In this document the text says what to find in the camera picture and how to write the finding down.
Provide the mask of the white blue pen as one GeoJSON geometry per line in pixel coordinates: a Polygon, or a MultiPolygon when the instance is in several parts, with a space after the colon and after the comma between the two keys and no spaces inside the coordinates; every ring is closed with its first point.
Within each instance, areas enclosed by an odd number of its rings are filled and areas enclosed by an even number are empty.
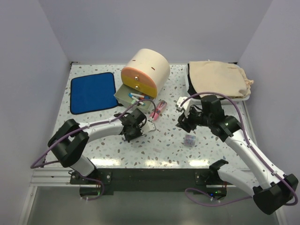
{"type": "Polygon", "coordinates": [[[139,98],[137,95],[133,95],[132,93],[128,94],[131,98],[135,97],[135,98],[139,98]]]}
{"type": "Polygon", "coordinates": [[[138,94],[136,94],[135,96],[136,96],[136,97],[139,97],[139,98],[142,98],[142,99],[149,99],[149,98],[150,98],[150,97],[148,97],[148,96],[138,95],[138,94]]]}

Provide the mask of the grey bottom drawer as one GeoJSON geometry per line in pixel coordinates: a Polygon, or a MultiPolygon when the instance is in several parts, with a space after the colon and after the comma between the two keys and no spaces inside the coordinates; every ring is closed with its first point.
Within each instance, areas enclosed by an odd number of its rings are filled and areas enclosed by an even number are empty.
{"type": "MultiPolygon", "coordinates": [[[[136,101],[129,96],[129,94],[134,93],[134,94],[140,94],[143,95],[142,93],[138,92],[135,89],[132,89],[124,84],[120,86],[120,88],[116,91],[114,94],[115,98],[117,99],[119,104],[122,104],[124,107],[128,108],[130,105],[135,103],[136,101]]],[[[143,101],[144,105],[141,105],[141,103],[138,103],[133,107],[133,109],[138,108],[141,110],[143,113],[148,113],[151,110],[154,109],[153,104],[150,101],[143,101]]]]}

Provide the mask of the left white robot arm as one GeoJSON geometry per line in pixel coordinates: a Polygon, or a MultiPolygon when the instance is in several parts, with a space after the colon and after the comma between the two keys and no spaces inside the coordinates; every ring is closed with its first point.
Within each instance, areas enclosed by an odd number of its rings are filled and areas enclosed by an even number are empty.
{"type": "Polygon", "coordinates": [[[122,135],[129,142],[143,135],[146,115],[139,109],[113,115],[93,123],[78,123],[67,120],[48,142],[48,147],[58,162],[78,172],[81,179],[92,184],[100,176],[96,166],[83,156],[86,145],[107,136],[122,135]]]}

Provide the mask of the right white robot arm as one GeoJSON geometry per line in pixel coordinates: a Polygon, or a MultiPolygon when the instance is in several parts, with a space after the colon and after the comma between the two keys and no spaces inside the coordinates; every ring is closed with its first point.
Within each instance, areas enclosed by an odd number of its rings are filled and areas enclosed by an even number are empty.
{"type": "Polygon", "coordinates": [[[215,92],[198,93],[201,106],[192,97],[180,97],[176,109],[181,112],[177,127],[186,132],[197,127],[207,127],[228,147],[234,150],[248,166],[252,175],[230,166],[221,159],[209,166],[208,180],[214,184],[229,182],[246,192],[257,207],[270,215],[282,206],[294,206],[299,198],[296,194],[298,179],[287,175],[273,164],[248,136],[241,113],[238,118],[226,115],[221,104],[225,95],[215,92]]]}

